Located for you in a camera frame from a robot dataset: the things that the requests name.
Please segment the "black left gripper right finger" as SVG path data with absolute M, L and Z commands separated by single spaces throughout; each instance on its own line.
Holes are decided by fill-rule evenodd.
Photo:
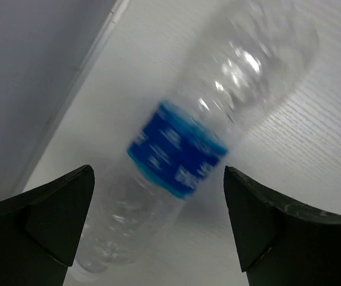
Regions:
M 224 193 L 250 285 L 341 285 L 341 215 L 268 188 L 234 167 Z

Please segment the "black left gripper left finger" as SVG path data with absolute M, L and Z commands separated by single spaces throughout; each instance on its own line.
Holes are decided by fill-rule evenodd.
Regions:
M 62 285 L 94 192 L 90 165 L 0 201 L 0 285 Z

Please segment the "water bottle with blue label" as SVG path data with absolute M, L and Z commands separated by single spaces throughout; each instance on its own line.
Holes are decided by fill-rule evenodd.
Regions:
M 96 281 L 171 227 L 239 139 L 294 90 L 318 49 L 292 1 L 232 1 L 198 35 L 173 88 L 95 186 L 69 273 Z

